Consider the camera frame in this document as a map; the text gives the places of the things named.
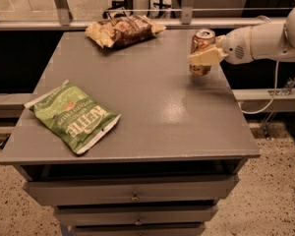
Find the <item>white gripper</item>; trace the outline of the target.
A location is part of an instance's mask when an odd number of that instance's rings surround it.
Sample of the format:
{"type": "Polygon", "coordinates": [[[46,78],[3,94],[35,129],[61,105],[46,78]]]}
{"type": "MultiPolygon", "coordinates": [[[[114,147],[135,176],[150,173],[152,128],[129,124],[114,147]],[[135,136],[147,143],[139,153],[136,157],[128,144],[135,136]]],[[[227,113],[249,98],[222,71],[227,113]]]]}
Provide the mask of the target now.
{"type": "Polygon", "coordinates": [[[187,58],[193,66],[218,65],[222,60],[238,65],[253,61],[251,54],[251,27],[234,29],[216,38],[216,46],[195,49],[187,58]]]}

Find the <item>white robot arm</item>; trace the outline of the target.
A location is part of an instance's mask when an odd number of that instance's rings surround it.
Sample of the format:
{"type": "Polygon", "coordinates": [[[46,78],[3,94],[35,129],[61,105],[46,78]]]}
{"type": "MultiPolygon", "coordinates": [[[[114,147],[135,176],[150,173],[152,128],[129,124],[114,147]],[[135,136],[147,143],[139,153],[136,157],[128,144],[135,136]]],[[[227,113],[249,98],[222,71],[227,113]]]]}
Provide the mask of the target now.
{"type": "Polygon", "coordinates": [[[190,54],[188,63],[210,66],[225,60],[238,65],[261,59],[295,62],[295,8],[283,23],[238,28],[218,36],[214,44],[190,54]]]}

